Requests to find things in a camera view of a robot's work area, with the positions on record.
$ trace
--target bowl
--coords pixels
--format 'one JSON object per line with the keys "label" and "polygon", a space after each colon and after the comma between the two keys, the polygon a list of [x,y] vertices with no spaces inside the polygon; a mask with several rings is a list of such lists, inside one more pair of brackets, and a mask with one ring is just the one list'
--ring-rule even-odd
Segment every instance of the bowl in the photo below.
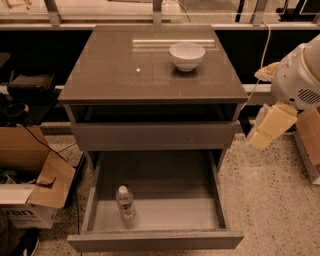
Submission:
{"label": "bowl", "polygon": [[201,45],[189,42],[174,44],[169,51],[174,65],[184,72],[196,68],[206,52]]}

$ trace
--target wire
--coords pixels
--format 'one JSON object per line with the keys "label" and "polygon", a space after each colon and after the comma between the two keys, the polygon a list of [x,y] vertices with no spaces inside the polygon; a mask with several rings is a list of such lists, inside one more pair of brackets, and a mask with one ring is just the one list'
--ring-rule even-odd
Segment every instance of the wire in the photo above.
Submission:
{"label": "wire", "polygon": [[183,9],[183,11],[185,12],[185,14],[187,15],[188,21],[191,22],[189,14],[188,14],[186,8],[184,7],[184,5],[180,1],[178,1],[178,0],[168,0],[168,1],[178,3],[181,6],[181,8]]}
{"label": "wire", "polygon": [[65,150],[67,150],[68,148],[71,148],[71,147],[73,147],[73,146],[75,146],[75,145],[77,145],[77,142],[75,142],[75,143],[73,143],[73,144],[65,147],[64,149],[61,149],[60,151],[57,151],[57,153],[61,153],[61,152],[65,151]]}
{"label": "wire", "polygon": [[47,145],[47,144],[45,144],[45,143],[43,143],[41,140],[39,140],[34,134],[33,134],[33,132],[32,131],[30,131],[30,129],[28,129],[25,125],[22,125],[22,127],[24,128],[24,129],[26,129],[31,135],[32,135],[32,137],[33,138],[35,138],[35,140],[37,140],[39,143],[41,143],[43,146],[45,146],[45,147],[47,147],[48,149],[50,149],[52,152],[54,152],[56,155],[58,155],[59,157],[61,157],[63,160],[65,160],[66,162],[67,162],[67,160],[62,156],[62,155],[60,155],[59,154],[59,152],[57,152],[57,151],[55,151],[53,148],[51,148],[49,145]]}
{"label": "wire", "polygon": [[[267,42],[264,46],[264,50],[263,50],[263,53],[262,53],[262,57],[261,57],[261,63],[260,63],[260,69],[263,68],[263,63],[264,63],[264,59],[266,57],[266,52],[267,52],[267,49],[268,49],[268,46],[269,46],[269,42],[270,42],[270,38],[271,38],[271,27],[269,26],[269,24],[267,24],[266,22],[263,22],[264,25],[266,25],[266,27],[268,28],[268,38],[267,38]],[[247,102],[245,104],[243,104],[241,110],[248,104],[248,102],[250,101],[250,99],[252,98],[252,95],[253,93],[255,92],[258,84],[260,83],[260,80],[258,80],[255,84],[255,86],[253,87],[250,95],[249,95],[249,98],[247,100]]]}

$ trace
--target plastic bottle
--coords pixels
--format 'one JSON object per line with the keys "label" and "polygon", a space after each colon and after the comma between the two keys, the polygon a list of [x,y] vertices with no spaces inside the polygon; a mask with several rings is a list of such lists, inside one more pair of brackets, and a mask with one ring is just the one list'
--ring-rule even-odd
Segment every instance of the plastic bottle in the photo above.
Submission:
{"label": "plastic bottle", "polygon": [[120,186],[116,193],[117,204],[124,220],[130,220],[136,214],[133,193],[126,186]]}

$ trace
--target cardboard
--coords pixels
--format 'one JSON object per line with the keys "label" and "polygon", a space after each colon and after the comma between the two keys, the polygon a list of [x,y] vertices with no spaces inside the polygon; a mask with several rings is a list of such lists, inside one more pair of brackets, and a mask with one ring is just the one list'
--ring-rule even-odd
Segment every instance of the cardboard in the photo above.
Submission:
{"label": "cardboard", "polygon": [[296,123],[312,165],[320,164],[320,108],[305,110]]}
{"label": "cardboard", "polygon": [[0,185],[0,209],[17,228],[51,228],[75,169],[51,151],[39,127],[0,128],[0,169],[37,177],[35,185]]}
{"label": "cardboard", "polygon": [[293,133],[301,158],[308,172],[310,181],[313,185],[320,185],[320,165],[312,165],[308,153],[303,145],[299,131]]}

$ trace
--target terrazzo floor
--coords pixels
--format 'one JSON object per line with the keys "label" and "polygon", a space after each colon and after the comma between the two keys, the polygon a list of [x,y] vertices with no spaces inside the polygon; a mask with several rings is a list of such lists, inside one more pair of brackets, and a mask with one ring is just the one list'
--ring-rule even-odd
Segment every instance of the terrazzo floor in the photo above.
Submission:
{"label": "terrazzo floor", "polygon": [[[52,148],[74,143],[72,136],[47,136]],[[73,146],[61,154],[76,165],[81,152]],[[262,152],[246,146],[238,133],[219,173],[222,201],[230,226],[244,239],[235,250],[84,253],[88,256],[318,256],[320,255],[320,186],[312,185],[292,134]],[[80,228],[92,174],[87,165],[77,185]],[[54,227],[40,232],[36,256],[80,255],[67,236],[78,232],[76,195],[58,212]]]}

